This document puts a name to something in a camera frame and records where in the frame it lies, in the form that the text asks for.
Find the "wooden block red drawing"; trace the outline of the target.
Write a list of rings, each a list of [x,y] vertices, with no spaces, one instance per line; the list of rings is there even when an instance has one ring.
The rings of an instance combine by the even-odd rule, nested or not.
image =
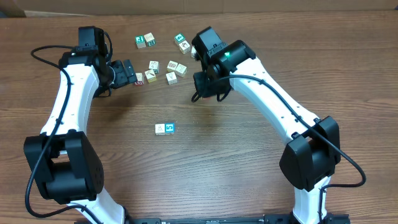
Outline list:
[[[183,53],[183,54],[186,54],[189,51],[191,51],[191,46],[186,40],[184,40],[183,42],[179,43],[178,46],[179,46],[179,49],[180,49],[181,53]]]

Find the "wooden block teal side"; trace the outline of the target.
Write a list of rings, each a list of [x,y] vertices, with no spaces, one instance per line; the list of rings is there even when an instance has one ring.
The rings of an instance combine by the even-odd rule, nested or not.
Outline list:
[[[153,70],[154,73],[158,73],[158,72],[159,72],[159,62],[158,62],[158,61],[151,60],[151,61],[149,62],[149,69],[150,69],[150,70]]]

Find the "wooden block yellow side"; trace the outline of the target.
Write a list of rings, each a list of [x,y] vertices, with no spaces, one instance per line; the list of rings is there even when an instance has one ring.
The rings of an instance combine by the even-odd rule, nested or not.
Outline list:
[[[144,74],[145,74],[145,76],[146,76],[146,78],[147,78],[147,81],[148,81],[149,83],[154,82],[154,81],[157,80],[156,74],[155,74],[155,72],[153,71],[153,69],[150,69],[150,70],[145,71]]]

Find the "blue number five block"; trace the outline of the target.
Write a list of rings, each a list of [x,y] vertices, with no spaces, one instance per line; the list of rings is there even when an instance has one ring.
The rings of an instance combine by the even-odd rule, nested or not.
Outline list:
[[[174,134],[175,133],[175,124],[174,123],[165,123],[165,133],[166,134]]]

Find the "wooden letter A block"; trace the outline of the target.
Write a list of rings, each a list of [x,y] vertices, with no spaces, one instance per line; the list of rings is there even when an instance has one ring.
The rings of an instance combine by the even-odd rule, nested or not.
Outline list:
[[[155,134],[165,135],[165,124],[155,124]]]

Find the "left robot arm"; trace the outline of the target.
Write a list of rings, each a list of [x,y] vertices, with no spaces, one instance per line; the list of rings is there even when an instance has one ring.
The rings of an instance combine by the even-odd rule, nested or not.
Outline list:
[[[55,68],[60,87],[51,115],[38,136],[26,138],[31,169],[25,207],[36,218],[78,210],[89,223],[132,223],[127,209],[104,187],[103,165],[86,135],[91,102],[137,82],[129,61],[112,61],[109,34],[95,26],[78,30]]]

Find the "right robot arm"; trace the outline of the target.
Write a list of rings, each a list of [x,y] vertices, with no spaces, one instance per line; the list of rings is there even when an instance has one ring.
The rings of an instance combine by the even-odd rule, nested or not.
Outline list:
[[[264,68],[242,40],[228,45],[211,28],[192,40],[202,71],[193,76],[192,101],[215,96],[223,101],[231,90],[246,97],[270,122],[285,146],[279,162],[294,186],[292,223],[330,223],[326,190],[341,156],[339,127],[328,116],[320,119],[297,103]]]

